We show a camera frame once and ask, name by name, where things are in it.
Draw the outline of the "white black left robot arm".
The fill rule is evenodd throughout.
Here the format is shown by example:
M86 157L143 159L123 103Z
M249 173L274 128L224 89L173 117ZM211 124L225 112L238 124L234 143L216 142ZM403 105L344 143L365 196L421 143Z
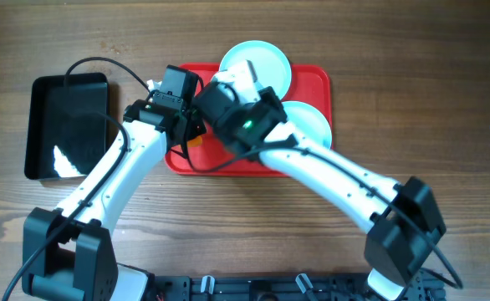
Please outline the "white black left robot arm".
M153 276L117 263L111 236L126 204L176 145L205 133L188 113L195 73L166 67L145 99L128 105L119 134L81 185L52 211L36 207L23 225L23 265L8 285L44 300L143 300Z

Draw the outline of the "orange sponge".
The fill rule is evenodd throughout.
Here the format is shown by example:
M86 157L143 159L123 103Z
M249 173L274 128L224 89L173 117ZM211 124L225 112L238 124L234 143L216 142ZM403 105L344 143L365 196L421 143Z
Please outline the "orange sponge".
M189 141L186 143L186 145L187 145L188 147L198 147L198 146L202 145L202 142L203 142L202 136L201 136L201 135L199 135L199 136L195 137L194 139L189 140Z

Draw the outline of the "light blue plate back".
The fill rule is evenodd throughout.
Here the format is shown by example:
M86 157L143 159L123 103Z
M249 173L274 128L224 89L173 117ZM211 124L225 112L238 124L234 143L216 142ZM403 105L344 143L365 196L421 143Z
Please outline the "light blue plate back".
M288 93L292 70L288 58L278 47L261 40L239 43L223 56L219 70L226 70L243 60L252 63L263 87L271 86L280 99Z

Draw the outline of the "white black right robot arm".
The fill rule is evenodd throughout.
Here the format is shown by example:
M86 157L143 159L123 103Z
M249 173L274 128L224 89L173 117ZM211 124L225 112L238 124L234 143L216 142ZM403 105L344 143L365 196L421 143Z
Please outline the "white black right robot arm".
M368 287L397 300L422 270L446 226L432 189L375 174L309 138L291 122L272 89L241 101L220 83L192 101L196 112L238 158L290 176L338 207L365 233Z

